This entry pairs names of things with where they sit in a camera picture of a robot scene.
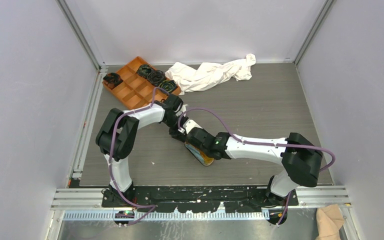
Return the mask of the orange sunglasses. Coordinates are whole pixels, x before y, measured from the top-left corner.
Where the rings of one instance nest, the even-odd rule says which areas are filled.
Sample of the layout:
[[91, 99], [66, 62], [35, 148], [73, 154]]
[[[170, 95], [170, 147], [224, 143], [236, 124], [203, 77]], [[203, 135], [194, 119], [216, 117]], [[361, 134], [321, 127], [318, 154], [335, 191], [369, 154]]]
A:
[[200, 151], [197, 157], [198, 161], [204, 166], [210, 166], [214, 162], [213, 157], [207, 156], [204, 152]]

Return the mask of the black glasses case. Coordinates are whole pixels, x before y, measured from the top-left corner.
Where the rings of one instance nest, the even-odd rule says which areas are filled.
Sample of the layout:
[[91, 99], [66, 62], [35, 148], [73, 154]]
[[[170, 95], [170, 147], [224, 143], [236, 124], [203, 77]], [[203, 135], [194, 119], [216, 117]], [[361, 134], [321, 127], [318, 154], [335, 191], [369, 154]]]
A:
[[184, 146], [205, 167], [210, 166], [215, 160], [214, 158], [207, 156], [203, 151], [199, 150], [189, 142], [185, 142]]

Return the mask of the blue cleaning cloth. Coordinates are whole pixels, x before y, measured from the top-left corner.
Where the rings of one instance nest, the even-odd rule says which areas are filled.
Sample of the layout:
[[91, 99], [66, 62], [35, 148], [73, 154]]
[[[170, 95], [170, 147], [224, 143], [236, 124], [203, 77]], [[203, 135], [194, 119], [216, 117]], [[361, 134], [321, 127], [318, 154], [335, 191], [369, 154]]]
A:
[[200, 150], [194, 147], [189, 143], [185, 143], [185, 147], [189, 150], [189, 152], [198, 160]]

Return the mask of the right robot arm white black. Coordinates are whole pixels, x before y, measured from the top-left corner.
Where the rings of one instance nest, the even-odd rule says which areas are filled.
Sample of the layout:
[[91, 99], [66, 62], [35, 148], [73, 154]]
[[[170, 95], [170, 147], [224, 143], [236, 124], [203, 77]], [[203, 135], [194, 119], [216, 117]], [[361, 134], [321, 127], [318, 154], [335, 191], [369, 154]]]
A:
[[282, 166], [262, 194], [263, 202], [271, 205], [279, 205], [297, 187], [317, 186], [323, 158], [319, 149], [296, 132], [286, 138], [262, 139], [228, 132], [213, 136], [194, 127], [186, 134], [185, 146], [205, 166], [220, 159], [254, 159]]

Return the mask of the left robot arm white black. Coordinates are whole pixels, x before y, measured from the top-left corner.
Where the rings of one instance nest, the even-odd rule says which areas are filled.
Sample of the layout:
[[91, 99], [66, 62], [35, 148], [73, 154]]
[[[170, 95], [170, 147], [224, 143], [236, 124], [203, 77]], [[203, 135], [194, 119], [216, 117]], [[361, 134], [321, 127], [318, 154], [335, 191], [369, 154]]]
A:
[[186, 141], [186, 135], [179, 131], [179, 116], [186, 110], [183, 100], [174, 94], [167, 99], [155, 100], [145, 107], [130, 111], [111, 109], [97, 136], [96, 145], [104, 155], [110, 171], [110, 186], [115, 190], [114, 200], [121, 207], [133, 202], [133, 185], [130, 177], [128, 156], [133, 150], [137, 132], [151, 124], [164, 123], [168, 134], [180, 142]]

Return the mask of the black coiled item right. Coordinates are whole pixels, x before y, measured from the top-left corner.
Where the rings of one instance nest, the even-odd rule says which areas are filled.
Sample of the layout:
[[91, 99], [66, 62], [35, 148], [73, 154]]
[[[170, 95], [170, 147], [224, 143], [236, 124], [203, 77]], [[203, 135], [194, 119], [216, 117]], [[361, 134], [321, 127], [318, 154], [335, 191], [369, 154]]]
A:
[[173, 93], [177, 88], [177, 84], [174, 80], [163, 80], [158, 88], [166, 95]]

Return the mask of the black coiled item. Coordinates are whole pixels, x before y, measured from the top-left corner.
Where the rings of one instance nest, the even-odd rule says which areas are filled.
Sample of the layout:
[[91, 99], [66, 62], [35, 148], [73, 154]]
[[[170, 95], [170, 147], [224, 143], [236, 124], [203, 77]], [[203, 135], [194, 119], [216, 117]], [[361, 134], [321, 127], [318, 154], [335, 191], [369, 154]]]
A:
[[103, 77], [103, 83], [111, 90], [123, 82], [121, 76], [115, 72], [110, 72]]
[[174, 80], [163, 80], [158, 88], [166, 95], [173, 93], [177, 88], [177, 84]]
[[161, 82], [167, 79], [165, 73], [161, 70], [154, 70], [146, 77], [147, 81], [155, 87], [158, 87]]
[[149, 77], [149, 75], [151, 75], [153, 72], [155, 71], [154, 68], [152, 68], [150, 65], [148, 64], [142, 64], [139, 66], [139, 68], [137, 69], [136, 73], [144, 78], [144, 79], [147, 79]]

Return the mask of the black coiled item middle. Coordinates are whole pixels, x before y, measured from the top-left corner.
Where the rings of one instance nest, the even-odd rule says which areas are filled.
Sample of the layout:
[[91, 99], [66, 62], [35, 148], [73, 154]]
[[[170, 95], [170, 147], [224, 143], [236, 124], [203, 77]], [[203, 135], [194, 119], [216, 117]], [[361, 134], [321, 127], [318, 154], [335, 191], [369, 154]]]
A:
[[154, 70], [146, 77], [147, 81], [155, 87], [158, 87], [161, 82], [167, 79], [165, 73], [161, 70]]

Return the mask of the orange compartment tray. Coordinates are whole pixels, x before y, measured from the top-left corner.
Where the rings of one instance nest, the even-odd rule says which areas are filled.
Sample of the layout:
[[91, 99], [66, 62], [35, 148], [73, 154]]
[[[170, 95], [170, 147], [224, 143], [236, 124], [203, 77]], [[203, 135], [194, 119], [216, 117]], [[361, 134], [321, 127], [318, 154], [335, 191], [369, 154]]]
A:
[[[103, 86], [130, 110], [144, 107], [151, 103], [152, 100], [163, 101], [168, 97], [159, 89], [153, 92], [154, 88], [158, 86], [153, 86], [147, 79], [136, 73], [139, 66], [143, 64], [148, 64], [154, 68], [155, 71], [157, 70], [143, 58], [137, 56], [115, 72], [119, 74], [123, 80], [117, 87], [110, 89], [104, 84], [104, 80], [102, 82]], [[172, 94], [179, 95], [180, 93], [181, 89], [178, 86]]]

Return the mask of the black coiled item top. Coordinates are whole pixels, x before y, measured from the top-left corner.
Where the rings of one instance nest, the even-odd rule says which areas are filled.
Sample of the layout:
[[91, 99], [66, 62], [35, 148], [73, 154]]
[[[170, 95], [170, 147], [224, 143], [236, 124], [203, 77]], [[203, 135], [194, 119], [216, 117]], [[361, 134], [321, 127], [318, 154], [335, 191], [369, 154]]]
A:
[[153, 72], [155, 71], [154, 68], [152, 68], [150, 65], [148, 64], [142, 64], [139, 66], [139, 68], [137, 69], [136, 73], [144, 78], [144, 79], [147, 79], [149, 77], [149, 75], [151, 75]]

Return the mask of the white crumpled cloth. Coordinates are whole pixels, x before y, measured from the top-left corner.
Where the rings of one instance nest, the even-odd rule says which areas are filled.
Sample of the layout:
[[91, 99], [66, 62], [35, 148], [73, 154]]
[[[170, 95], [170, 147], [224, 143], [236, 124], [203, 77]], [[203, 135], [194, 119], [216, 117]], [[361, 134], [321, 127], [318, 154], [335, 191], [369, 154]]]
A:
[[251, 67], [256, 64], [256, 57], [249, 53], [243, 59], [237, 59], [224, 64], [203, 62], [197, 69], [181, 62], [176, 62], [166, 72], [165, 76], [180, 87], [180, 94], [203, 92], [230, 79], [248, 81], [252, 78]]

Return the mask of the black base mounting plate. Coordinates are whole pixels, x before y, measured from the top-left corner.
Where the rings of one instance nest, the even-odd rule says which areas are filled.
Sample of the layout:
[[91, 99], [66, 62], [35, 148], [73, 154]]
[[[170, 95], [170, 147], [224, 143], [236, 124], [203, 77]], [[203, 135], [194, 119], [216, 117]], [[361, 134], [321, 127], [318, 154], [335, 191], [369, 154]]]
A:
[[214, 213], [224, 207], [227, 213], [256, 213], [262, 208], [283, 207], [285, 201], [272, 203], [265, 197], [266, 187], [256, 185], [231, 186], [135, 186], [123, 194], [129, 202], [112, 188], [102, 189], [102, 207], [130, 207], [141, 205], [140, 213], [152, 206], [157, 213]]

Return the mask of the black coiled item far left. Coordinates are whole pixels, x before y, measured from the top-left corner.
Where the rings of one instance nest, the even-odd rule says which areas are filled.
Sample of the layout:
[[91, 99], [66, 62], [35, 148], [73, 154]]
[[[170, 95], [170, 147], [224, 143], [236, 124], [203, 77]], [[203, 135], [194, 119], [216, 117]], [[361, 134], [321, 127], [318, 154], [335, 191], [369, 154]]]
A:
[[123, 82], [121, 76], [115, 72], [110, 72], [103, 77], [103, 83], [111, 90]]

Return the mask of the beige cloth bottom right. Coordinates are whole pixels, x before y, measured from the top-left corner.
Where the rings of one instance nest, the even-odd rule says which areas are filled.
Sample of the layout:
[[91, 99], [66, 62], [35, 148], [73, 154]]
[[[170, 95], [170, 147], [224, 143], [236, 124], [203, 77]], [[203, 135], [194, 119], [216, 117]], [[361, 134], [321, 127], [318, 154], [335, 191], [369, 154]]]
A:
[[340, 240], [344, 217], [337, 204], [320, 207], [316, 211], [318, 236], [316, 240]]

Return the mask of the aluminium frame rail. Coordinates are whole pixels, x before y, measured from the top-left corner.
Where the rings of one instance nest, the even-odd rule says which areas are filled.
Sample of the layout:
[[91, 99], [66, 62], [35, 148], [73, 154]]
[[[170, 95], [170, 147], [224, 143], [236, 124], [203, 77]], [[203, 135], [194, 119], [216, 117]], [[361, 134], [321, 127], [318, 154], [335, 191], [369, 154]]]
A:
[[89, 143], [95, 124], [95, 119], [99, 107], [99, 102], [103, 90], [103, 77], [108, 72], [108, 66], [105, 64], [99, 67], [92, 90], [86, 105], [84, 117], [81, 121], [80, 132], [76, 141], [76, 148], [72, 165], [67, 176], [67, 184], [64, 188], [58, 188], [55, 191], [51, 209], [56, 210], [82, 210], [90, 208], [99, 208], [101, 193], [99, 189], [77, 187], [80, 182]]

